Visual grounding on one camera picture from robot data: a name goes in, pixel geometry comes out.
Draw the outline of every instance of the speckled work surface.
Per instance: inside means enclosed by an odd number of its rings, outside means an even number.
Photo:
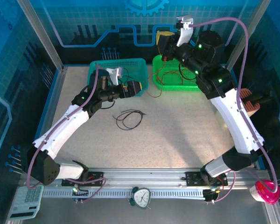
[[[54,123],[70,102],[87,85],[88,67],[69,67]],[[149,92],[159,94],[152,80]],[[144,112],[142,123],[122,131],[112,115],[127,109]],[[222,129],[213,105],[201,92],[163,92],[159,98],[118,99],[113,108],[99,110],[64,144],[57,160],[78,160],[94,168],[198,168],[215,159],[234,143]],[[137,123],[138,117],[126,121]]]

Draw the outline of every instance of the blue gear icon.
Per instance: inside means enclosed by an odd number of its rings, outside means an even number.
[[[158,13],[160,9],[164,8],[169,0],[123,0],[125,8],[129,9],[131,13],[136,13],[136,15],[142,14],[153,15],[153,13]]]
[[[12,22],[19,13],[19,4],[16,0],[0,0],[0,12],[8,22]]]

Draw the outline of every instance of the teal plastic basket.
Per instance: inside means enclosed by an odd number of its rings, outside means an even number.
[[[163,66],[164,62],[161,60],[161,55],[157,55],[153,59],[153,81],[154,84],[163,91],[200,91],[194,81],[183,79],[178,71],[177,60],[168,61]],[[194,78],[195,74],[189,70],[183,70],[183,73],[188,78]],[[163,82],[162,84],[157,80],[157,75]]]
[[[110,68],[115,69],[117,67],[123,68],[122,75],[124,77],[121,78],[123,82],[127,81],[127,71],[129,74],[129,79],[141,82],[142,90],[136,95],[141,96],[144,91],[148,88],[147,80],[147,66],[146,62],[143,58],[130,58],[130,59],[117,59],[117,60],[103,60],[103,61],[94,61],[91,62],[88,72],[88,84],[90,80],[90,75],[93,73],[95,68],[95,63],[98,63],[99,66],[104,69]]]

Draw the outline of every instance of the calculator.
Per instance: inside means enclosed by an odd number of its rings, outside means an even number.
[[[41,206],[43,185],[34,189],[19,187],[7,216],[8,220],[34,218]]]

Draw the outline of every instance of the pink cable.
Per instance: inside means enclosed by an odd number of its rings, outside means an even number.
[[[238,106],[238,111],[240,112],[240,114],[242,115],[245,123],[247,124],[255,142],[257,142],[258,147],[260,148],[260,150],[262,151],[263,155],[265,156],[267,163],[269,164],[269,167],[271,169],[272,175],[273,175],[273,181],[274,181],[274,189],[271,189],[269,186],[267,186],[261,179],[259,179],[259,181],[272,193],[276,193],[278,190],[278,182],[277,182],[277,176],[275,173],[275,169],[274,166],[268,156],[268,154],[266,153],[265,149],[262,147],[262,145],[260,144],[252,126],[250,125],[248,119],[246,118],[244,112],[242,111],[241,108],[241,99],[240,99],[240,93],[241,93],[241,85],[242,85],[242,81],[243,81],[243,74],[244,74],[244,69],[245,69],[245,63],[246,63],[246,59],[247,59],[247,54],[248,54],[248,41],[249,41],[249,35],[248,35],[248,30],[247,27],[245,26],[245,24],[239,20],[238,18],[234,18],[234,17],[222,17],[222,18],[218,18],[218,19],[214,19],[208,22],[203,22],[203,23],[198,23],[198,24],[191,24],[189,25],[189,27],[200,27],[200,26],[205,26],[205,25],[209,25],[215,22],[220,22],[220,21],[234,21],[239,23],[239,25],[242,26],[244,33],[245,33],[245,49],[244,49],[244,57],[243,57],[243,62],[242,62],[242,66],[241,66],[241,70],[239,73],[239,79],[238,79],[238,90],[237,90],[237,106]]]
[[[102,186],[100,186],[100,188],[93,194],[91,195],[89,198],[83,200],[83,202],[87,202],[89,200],[91,200],[95,195],[98,194],[98,192],[104,187],[104,185],[106,184],[106,181],[107,181],[107,178],[105,177],[101,177],[101,178],[98,178],[96,180],[92,180],[92,181],[76,181],[76,180],[72,180],[72,179],[66,179],[67,181],[71,181],[73,183],[77,183],[77,184],[87,184],[87,183],[94,183],[94,182],[97,182],[97,181],[102,181],[104,180],[104,183],[102,184]]]
[[[36,150],[36,152],[34,153],[32,159],[31,159],[31,162],[29,164],[29,168],[28,168],[28,172],[27,172],[27,178],[26,178],[26,186],[28,189],[34,189],[37,185],[39,185],[41,182],[38,182],[36,185],[34,186],[30,186],[30,176],[31,176],[31,170],[32,170],[32,167],[33,167],[33,164],[35,162],[35,159],[38,155],[38,153],[40,152],[40,150],[42,149],[42,147],[46,144],[46,141],[49,140],[50,136],[54,133],[54,131],[60,127],[60,125],[62,125],[68,118],[70,118],[71,116],[73,116],[76,112],[78,112],[79,110],[81,110],[89,101],[90,99],[92,98],[94,92],[95,92],[95,89],[96,89],[96,86],[97,86],[97,83],[98,83],[98,69],[101,68],[97,63],[95,64],[96,65],[96,73],[95,73],[95,79],[94,79],[94,84],[93,84],[93,88],[92,88],[92,91],[89,95],[89,97],[87,98],[87,100],[81,105],[79,106],[76,110],[74,110],[72,113],[70,113],[67,118],[63,118],[58,124],[55,125],[55,127],[49,132],[49,134],[46,136],[46,138],[42,141],[42,143],[40,144],[40,146],[38,147],[38,149]]]
[[[231,190],[232,190],[232,188],[233,188],[233,186],[234,186],[234,184],[235,184],[235,179],[236,179],[236,174],[235,174],[235,172],[233,171],[233,182],[232,182],[232,184],[231,184],[231,186],[230,186],[228,192],[226,193],[226,195],[224,195],[224,196],[221,197],[220,199],[217,199],[217,200],[215,200],[215,201],[213,201],[213,202],[206,202],[206,203],[207,203],[207,204],[216,203],[216,202],[222,201],[224,198],[226,198],[226,197],[229,195],[229,193],[231,192]]]

